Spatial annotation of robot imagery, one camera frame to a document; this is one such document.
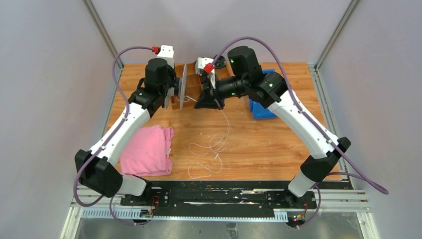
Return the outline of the grey perforated cable spool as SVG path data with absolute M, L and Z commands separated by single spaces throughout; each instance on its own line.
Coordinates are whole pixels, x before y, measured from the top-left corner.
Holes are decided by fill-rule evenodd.
M 186 85 L 187 85 L 187 64 L 178 64 L 175 66 L 176 75 L 180 78 L 178 91 L 175 93 L 174 96 L 170 98 L 170 105 L 172 109 L 183 109 L 183 105 L 185 102 L 185 92 L 186 92 Z

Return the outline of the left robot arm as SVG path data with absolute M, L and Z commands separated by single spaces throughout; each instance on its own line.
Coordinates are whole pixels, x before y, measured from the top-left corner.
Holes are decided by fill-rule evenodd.
M 82 184 L 108 198 L 116 194 L 133 195 L 139 205 L 148 205 L 152 192 L 147 189 L 147 181 L 120 174 L 115 165 L 135 133 L 159 108 L 169 106 L 178 82 L 174 59 L 157 56 L 149 60 L 143 85 L 131 94 L 128 105 L 109 131 L 89 150 L 81 149 L 76 153 L 75 185 Z

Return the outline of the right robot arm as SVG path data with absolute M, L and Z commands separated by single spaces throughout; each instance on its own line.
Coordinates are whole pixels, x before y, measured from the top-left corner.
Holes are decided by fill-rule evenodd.
M 280 118 L 299 137 L 309 151 L 297 175 L 280 196 L 269 199 L 290 208 L 308 205 L 306 193 L 321 182 L 351 146 L 347 137 L 337 137 L 327 130 L 289 90 L 285 78 L 277 72 L 264 73 L 255 54 L 247 46 L 228 52 L 234 75 L 219 80 L 210 58 L 199 57 L 195 71 L 201 76 L 203 90 L 196 109 L 223 109 L 225 99 L 248 96 Z

